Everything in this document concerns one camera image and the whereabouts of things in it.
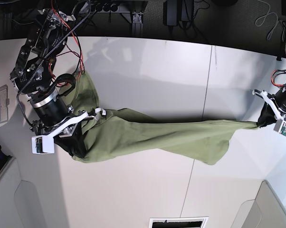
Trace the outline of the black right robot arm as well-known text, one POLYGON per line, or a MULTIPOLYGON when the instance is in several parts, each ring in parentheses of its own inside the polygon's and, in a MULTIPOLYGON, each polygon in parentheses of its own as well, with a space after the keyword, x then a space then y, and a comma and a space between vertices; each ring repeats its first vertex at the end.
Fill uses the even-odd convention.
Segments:
POLYGON ((64 99, 74 92, 84 72, 83 56, 73 73, 54 76, 57 57, 67 44, 68 37, 90 15, 92 4, 88 0, 69 0, 56 7, 52 2, 38 11, 25 44, 21 47, 10 80, 18 95, 26 95, 38 115, 28 121, 35 136, 31 139, 34 154, 53 154, 58 145, 71 156, 85 157, 87 150, 81 124, 96 117, 97 110, 74 113, 73 106, 64 99))

